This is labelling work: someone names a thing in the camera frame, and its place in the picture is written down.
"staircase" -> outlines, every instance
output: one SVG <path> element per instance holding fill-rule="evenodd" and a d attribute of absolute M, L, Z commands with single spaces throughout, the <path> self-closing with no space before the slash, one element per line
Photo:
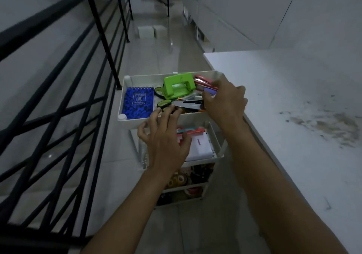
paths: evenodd
<path fill-rule="evenodd" d="M 14 57 L 86 1 L 61 0 L 1 32 L 0 61 Z M 168 2 L 163 0 L 167 9 Z M 115 91 L 122 89 L 118 74 L 133 13 L 131 0 L 88 0 L 88 4 L 93 15 L 88 26 L 0 131 L 0 245 L 7 252 L 67 251 L 83 247 L 91 238 L 86 236 L 88 220 L 111 105 Z M 85 54 L 84 59 L 77 53 Z M 79 68 L 69 69 L 71 61 Z M 95 64 L 100 69 L 92 74 L 88 69 Z M 71 82 L 66 91 L 55 92 L 59 98 L 55 111 L 39 114 L 42 99 L 54 92 L 55 81 L 66 69 Z M 77 95 L 85 102 L 75 104 Z"/>

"white tiled floor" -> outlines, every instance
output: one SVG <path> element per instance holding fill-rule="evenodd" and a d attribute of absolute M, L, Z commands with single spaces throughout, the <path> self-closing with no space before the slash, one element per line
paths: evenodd
<path fill-rule="evenodd" d="M 167 25 L 167 19 L 135 18 L 126 44 L 120 79 L 126 74 L 161 74 L 209 70 L 192 33 L 183 25 L 182 8 L 171 11 L 167 39 L 138 39 L 138 25 Z M 89 233 L 95 233 L 137 183 L 142 168 L 129 132 L 117 121 L 120 92 L 116 92 L 98 177 Z M 155 210 L 146 225 L 137 253 L 266 253 L 258 228 L 247 209 L 229 160 L 215 170 L 205 198 Z"/>

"white rolling cart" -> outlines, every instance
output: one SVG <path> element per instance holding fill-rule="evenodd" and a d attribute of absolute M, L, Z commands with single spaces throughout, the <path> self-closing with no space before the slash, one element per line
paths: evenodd
<path fill-rule="evenodd" d="M 201 75 L 205 78 L 209 78 L 211 80 L 216 80 L 220 77 L 221 73 L 218 71 L 202 71 L 202 72 L 191 72 L 192 75 Z M 172 76 L 174 74 L 156 74 L 156 75 L 142 75 L 142 76 L 125 76 L 123 79 L 123 89 L 121 94 L 121 100 L 120 100 L 120 107 L 118 110 L 118 120 L 121 122 L 122 129 L 129 130 L 129 135 L 131 141 L 134 142 L 135 148 L 138 154 L 138 163 L 142 166 L 143 169 L 147 169 L 147 146 L 144 142 L 140 141 L 137 136 L 137 127 L 146 121 L 148 118 L 143 119 L 131 119 L 128 120 L 124 114 L 122 114 L 123 109 L 123 101 L 124 101 L 124 95 L 126 93 L 127 87 L 159 87 L 162 86 L 164 82 L 164 78 L 168 76 Z M 178 194 L 177 191 L 184 191 L 188 188 L 193 187 L 202 187 L 202 195 L 201 197 L 194 197 L 187 200 L 181 200 L 172 202 L 170 204 L 165 204 L 162 206 L 156 206 L 157 207 L 164 207 L 164 206 L 170 206 L 175 205 L 183 202 L 188 202 L 192 200 L 199 200 L 202 199 L 207 191 L 207 188 L 212 180 L 213 174 L 215 172 L 215 169 L 217 168 L 218 164 L 223 160 L 224 158 L 224 152 L 227 149 L 227 142 L 224 140 L 223 144 L 220 146 L 217 137 L 215 135 L 215 131 L 211 125 L 211 118 L 206 112 L 196 112 L 196 113 L 187 113 L 187 114 L 181 114 L 178 121 L 178 126 L 182 128 L 189 128 L 189 127 L 204 127 L 206 129 L 207 136 L 209 138 L 209 142 L 211 143 L 212 150 L 213 150 L 213 156 L 209 159 L 203 159 L 203 160 L 196 160 L 196 161 L 188 161 L 185 162 L 182 165 L 182 168 L 195 166 L 195 165 L 203 165 L 203 164 L 211 164 L 214 163 L 214 171 L 211 173 L 209 179 L 207 182 L 198 183 L 198 184 L 188 184 L 185 186 L 180 187 L 174 187 L 174 188 L 168 188 L 165 189 L 162 193 L 170 193 L 174 192 L 173 194 Z"/>

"notebook cover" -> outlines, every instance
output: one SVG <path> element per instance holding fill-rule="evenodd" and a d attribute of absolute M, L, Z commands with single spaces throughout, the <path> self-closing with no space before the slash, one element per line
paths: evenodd
<path fill-rule="evenodd" d="M 122 113 L 128 120 L 148 118 L 153 111 L 153 87 L 128 87 Z"/>

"blue notebook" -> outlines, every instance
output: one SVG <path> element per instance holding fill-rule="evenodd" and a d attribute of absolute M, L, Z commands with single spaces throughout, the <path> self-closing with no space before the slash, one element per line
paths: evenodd
<path fill-rule="evenodd" d="M 153 87 L 128 87 L 122 113 L 127 119 L 148 118 L 153 111 Z"/>

